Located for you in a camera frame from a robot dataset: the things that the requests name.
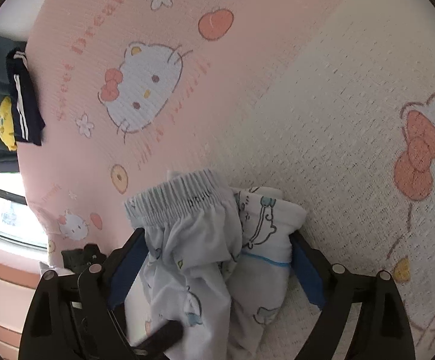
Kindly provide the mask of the navy garment with white stripes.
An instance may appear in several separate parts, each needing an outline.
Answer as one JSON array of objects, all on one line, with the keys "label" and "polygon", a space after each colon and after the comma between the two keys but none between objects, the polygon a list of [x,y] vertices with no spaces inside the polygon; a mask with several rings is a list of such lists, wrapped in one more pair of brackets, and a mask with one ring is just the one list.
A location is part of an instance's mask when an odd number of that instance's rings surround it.
[{"label": "navy garment with white stripes", "polygon": [[24,51],[12,49],[6,57],[6,68],[15,140],[41,146],[45,123]]}]

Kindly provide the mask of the pink white Hello Kitty blanket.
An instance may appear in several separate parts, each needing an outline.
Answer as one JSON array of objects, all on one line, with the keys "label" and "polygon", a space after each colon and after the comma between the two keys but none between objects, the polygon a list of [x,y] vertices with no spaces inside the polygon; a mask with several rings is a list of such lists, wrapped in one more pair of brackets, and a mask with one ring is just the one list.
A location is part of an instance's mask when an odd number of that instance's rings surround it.
[{"label": "pink white Hello Kitty blanket", "polygon": [[48,258],[131,234],[126,199],[209,167],[389,270],[435,356],[435,10],[428,0],[45,0],[26,56],[46,127],[18,150]]}]

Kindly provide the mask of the black garment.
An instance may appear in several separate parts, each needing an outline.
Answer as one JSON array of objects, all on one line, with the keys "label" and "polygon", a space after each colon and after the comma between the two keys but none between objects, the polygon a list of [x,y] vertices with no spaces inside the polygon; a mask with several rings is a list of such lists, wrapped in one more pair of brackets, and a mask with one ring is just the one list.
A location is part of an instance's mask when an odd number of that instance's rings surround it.
[{"label": "black garment", "polygon": [[75,274],[81,274],[93,264],[103,264],[107,256],[97,244],[86,244],[83,248],[62,250],[64,268]]}]

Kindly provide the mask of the window with dark frame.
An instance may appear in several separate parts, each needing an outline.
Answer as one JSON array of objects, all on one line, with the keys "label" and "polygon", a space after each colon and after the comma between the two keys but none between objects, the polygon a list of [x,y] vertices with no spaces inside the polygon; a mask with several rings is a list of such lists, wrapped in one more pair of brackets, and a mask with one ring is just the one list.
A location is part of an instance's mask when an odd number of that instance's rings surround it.
[{"label": "window with dark frame", "polygon": [[0,173],[0,241],[31,250],[47,249],[47,234],[27,205],[19,173]]}]

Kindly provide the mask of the light blue cartoon print shorts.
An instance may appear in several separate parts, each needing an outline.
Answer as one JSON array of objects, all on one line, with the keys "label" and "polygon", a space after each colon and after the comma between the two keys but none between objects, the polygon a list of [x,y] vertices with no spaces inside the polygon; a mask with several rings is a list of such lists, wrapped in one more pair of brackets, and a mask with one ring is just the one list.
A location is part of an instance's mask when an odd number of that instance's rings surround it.
[{"label": "light blue cartoon print shorts", "polygon": [[139,273],[151,326],[179,320],[169,359],[251,359],[287,293],[290,236],[305,222],[278,189],[230,187],[209,169],[175,173],[129,198],[145,231]]}]

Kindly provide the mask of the yellow chick plush toy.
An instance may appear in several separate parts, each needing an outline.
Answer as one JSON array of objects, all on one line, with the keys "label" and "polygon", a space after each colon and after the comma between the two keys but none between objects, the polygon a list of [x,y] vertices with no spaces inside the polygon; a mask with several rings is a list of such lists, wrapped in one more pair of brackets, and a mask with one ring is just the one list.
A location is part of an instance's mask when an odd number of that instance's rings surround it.
[{"label": "yellow chick plush toy", "polygon": [[12,102],[9,96],[0,103],[0,140],[9,151],[16,151],[17,144],[14,136]]}]

